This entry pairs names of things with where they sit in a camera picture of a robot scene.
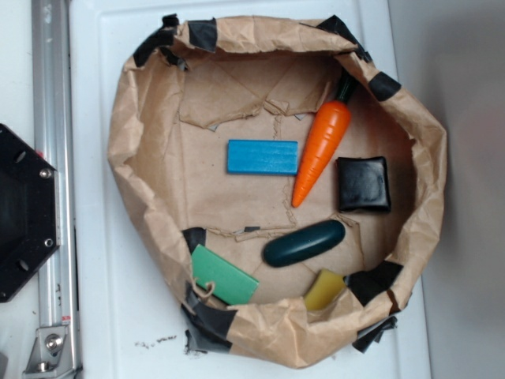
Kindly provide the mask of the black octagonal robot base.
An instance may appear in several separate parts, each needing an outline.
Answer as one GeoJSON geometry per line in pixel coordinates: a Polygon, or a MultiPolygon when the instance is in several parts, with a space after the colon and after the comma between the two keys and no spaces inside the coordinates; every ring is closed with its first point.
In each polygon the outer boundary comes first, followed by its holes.
{"type": "Polygon", "coordinates": [[[1,302],[58,248],[55,169],[1,125],[1,302]]]}

